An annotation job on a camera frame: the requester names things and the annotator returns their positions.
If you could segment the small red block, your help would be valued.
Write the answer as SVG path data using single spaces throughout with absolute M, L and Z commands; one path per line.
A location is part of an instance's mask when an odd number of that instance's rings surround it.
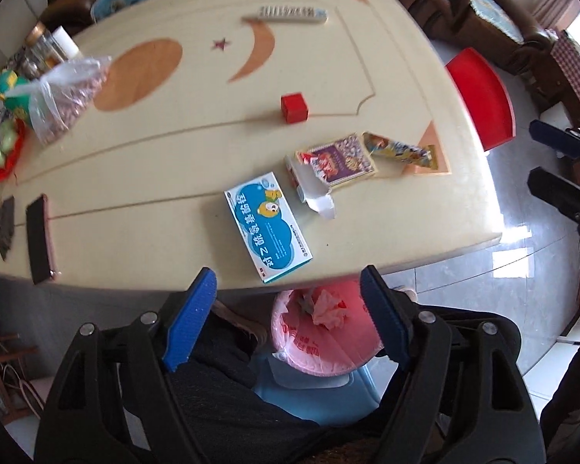
M 281 96 L 281 114 L 287 124 L 297 124 L 309 118 L 309 108 L 300 92 Z

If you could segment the red fruit tray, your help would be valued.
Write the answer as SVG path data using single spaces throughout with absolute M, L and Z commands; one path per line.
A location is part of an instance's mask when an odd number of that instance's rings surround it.
M 8 118 L 0 124 L 0 181 L 11 175 L 19 161 L 27 129 L 21 118 Z

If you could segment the dark grey cloth piece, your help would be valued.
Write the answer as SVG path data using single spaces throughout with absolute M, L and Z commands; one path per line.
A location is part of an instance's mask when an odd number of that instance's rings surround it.
M 0 205 L 0 255 L 3 261 L 11 249 L 14 236 L 14 206 L 13 196 L 5 199 Z

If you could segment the red plastic chair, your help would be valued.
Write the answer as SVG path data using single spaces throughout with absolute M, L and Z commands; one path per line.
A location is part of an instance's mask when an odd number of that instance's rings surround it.
M 507 89 L 488 62 L 471 47 L 446 64 L 485 151 L 515 137 L 515 117 Z

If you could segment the white remote control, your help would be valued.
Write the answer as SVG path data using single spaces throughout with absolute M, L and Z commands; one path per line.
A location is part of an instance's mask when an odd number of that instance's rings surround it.
M 328 10 L 314 6 L 263 5 L 242 17 L 248 22 L 297 22 L 325 24 L 329 20 Z

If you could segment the blue cartoon medicine box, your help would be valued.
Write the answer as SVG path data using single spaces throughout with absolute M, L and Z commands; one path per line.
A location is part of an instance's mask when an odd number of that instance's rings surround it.
M 224 197 L 264 284 L 313 259 L 273 172 L 227 189 Z

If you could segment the clear bag of peanuts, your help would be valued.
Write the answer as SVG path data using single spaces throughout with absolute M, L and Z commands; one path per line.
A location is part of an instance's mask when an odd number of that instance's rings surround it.
M 103 89 L 112 62 L 110 56 L 75 58 L 12 91 L 15 96 L 28 94 L 31 128 L 43 146 L 73 128 Z

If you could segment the checkered cloth side table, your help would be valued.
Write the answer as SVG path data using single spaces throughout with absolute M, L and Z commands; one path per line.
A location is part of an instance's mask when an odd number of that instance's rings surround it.
M 565 31 L 558 34 L 551 58 L 558 68 L 558 81 L 563 87 L 558 93 L 571 121 L 580 127 L 580 46 Z

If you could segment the green yellow bottle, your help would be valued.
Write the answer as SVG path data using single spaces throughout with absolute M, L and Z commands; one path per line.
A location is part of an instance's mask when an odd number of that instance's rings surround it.
M 15 118 L 21 119 L 26 124 L 30 124 L 30 98 L 28 94 L 15 96 L 12 91 L 28 83 L 27 78 L 21 77 L 12 69 L 4 69 L 0 73 L 0 100 Z

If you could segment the yellow snack wrapper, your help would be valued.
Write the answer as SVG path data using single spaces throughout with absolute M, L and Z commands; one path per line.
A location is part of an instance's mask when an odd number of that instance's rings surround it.
M 374 156 L 387 157 L 401 164 L 417 165 L 420 168 L 430 170 L 438 168 L 434 145 L 424 147 L 410 145 L 370 132 L 363 133 L 362 139 L 367 150 Z

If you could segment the pink lined trash bin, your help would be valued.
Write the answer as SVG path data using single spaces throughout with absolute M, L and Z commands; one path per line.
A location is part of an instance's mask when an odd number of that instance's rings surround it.
M 276 359 L 317 377 L 350 373 L 382 349 L 356 280 L 279 293 L 270 331 Z

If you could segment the glass jar gold lid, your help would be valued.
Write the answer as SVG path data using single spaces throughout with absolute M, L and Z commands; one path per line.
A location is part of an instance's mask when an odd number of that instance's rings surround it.
M 56 48 L 51 32 L 37 22 L 26 36 L 25 44 L 30 53 L 36 57 L 38 63 L 44 64 L 44 69 L 52 69 L 63 62 L 63 57 Z

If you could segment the pink smartphone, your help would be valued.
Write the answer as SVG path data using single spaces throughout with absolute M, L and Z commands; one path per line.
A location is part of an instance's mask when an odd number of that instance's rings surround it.
M 39 195 L 26 208 L 26 232 L 31 279 L 34 285 L 55 279 L 48 226 L 48 197 Z

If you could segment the purple card box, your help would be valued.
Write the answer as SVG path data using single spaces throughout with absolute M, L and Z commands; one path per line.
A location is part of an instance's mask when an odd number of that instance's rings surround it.
M 365 147 L 362 135 L 358 133 L 297 151 L 295 156 L 330 189 L 346 186 L 351 181 L 370 178 L 377 173 L 376 164 Z

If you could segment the cream dining table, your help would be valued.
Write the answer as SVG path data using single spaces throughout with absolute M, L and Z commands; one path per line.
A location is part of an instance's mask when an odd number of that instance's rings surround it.
M 328 10 L 325 24 L 248 22 L 263 5 Z M 110 88 L 57 143 L 28 137 L 0 203 L 15 230 L 0 275 L 28 279 L 25 211 L 48 197 L 59 284 L 175 290 L 202 267 L 223 289 L 261 286 L 224 192 L 273 172 L 313 259 L 277 281 L 311 286 L 390 273 L 500 239 L 484 150 L 455 83 L 397 0 L 147 0 L 76 37 L 110 56 Z M 287 124 L 281 96 L 309 118 Z M 405 143 L 436 136 L 447 168 L 388 159 L 336 189 L 336 217 L 297 198 L 285 157 L 352 133 Z

